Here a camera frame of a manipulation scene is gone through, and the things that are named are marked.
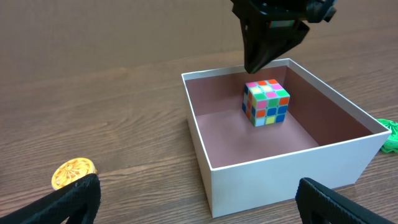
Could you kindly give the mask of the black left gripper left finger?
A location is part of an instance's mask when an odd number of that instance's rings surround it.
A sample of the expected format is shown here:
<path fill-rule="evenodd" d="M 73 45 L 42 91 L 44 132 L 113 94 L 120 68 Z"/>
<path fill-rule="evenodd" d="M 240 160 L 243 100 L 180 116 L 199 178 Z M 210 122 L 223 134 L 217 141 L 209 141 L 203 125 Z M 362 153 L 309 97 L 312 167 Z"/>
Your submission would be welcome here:
<path fill-rule="evenodd" d="M 88 174 L 4 217 L 1 223 L 93 224 L 100 207 L 100 180 Z"/>

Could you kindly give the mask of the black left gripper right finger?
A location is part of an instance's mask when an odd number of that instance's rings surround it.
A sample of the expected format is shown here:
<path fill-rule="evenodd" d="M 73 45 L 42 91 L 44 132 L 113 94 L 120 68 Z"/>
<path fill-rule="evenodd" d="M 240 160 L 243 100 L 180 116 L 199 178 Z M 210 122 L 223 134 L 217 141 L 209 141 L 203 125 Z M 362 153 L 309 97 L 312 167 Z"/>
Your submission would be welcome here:
<path fill-rule="evenodd" d="M 295 201 L 303 224 L 394 224 L 308 177 L 300 179 Z"/>

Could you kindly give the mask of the multicolour puzzle cube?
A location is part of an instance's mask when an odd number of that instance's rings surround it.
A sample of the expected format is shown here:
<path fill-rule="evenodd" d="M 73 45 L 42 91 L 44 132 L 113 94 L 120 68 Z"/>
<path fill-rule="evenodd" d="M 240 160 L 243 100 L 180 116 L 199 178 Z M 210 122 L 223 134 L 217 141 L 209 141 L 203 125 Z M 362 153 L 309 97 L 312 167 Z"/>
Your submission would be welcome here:
<path fill-rule="evenodd" d="M 275 79 L 247 82 L 242 110 L 254 127 L 282 123 L 289 101 L 289 93 Z"/>

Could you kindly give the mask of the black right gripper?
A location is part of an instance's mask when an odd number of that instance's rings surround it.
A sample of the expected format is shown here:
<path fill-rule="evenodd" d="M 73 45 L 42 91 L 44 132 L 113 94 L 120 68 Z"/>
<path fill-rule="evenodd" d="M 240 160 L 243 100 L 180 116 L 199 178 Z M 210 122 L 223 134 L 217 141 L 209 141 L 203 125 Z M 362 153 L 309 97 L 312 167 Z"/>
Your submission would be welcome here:
<path fill-rule="evenodd" d="M 304 23 L 330 22 L 335 0 L 232 0 L 244 42 L 244 67 L 256 73 L 309 32 Z"/>

